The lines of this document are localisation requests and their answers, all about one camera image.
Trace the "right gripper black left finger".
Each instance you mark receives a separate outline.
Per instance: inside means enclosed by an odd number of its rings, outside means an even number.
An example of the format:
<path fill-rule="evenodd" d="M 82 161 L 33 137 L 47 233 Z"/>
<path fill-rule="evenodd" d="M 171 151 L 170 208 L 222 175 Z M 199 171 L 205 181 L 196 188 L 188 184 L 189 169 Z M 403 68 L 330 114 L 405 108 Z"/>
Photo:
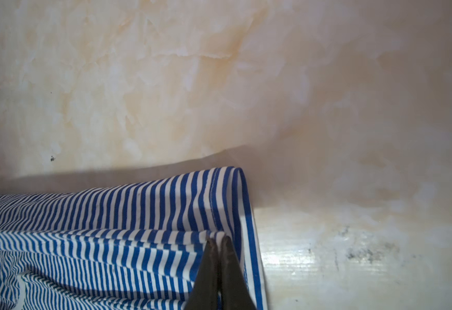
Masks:
<path fill-rule="evenodd" d="M 207 238 L 200 268 L 184 310 L 217 310 L 220 260 L 217 243 Z"/>

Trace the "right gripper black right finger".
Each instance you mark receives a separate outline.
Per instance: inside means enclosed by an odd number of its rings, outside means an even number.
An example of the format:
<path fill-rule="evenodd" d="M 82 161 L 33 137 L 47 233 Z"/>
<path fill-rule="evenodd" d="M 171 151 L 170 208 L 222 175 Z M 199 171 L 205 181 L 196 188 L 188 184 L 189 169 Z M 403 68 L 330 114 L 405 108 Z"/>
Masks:
<path fill-rule="evenodd" d="M 222 309 L 256 310 L 245 283 L 240 263 L 229 236 L 225 236 L 220 246 L 221 280 L 220 291 Z"/>

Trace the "navy white striped tank top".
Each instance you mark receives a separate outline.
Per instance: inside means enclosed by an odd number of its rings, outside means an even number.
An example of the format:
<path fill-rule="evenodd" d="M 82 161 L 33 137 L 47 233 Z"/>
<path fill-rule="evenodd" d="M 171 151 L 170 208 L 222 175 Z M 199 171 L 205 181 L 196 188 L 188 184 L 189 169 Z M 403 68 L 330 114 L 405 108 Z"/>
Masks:
<path fill-rule="evenodd" d="M 0 195 L 0 309 L 183 309 L 208 239 L 230 237 L 267 308 L 243 170 L 81 192 Z"/>

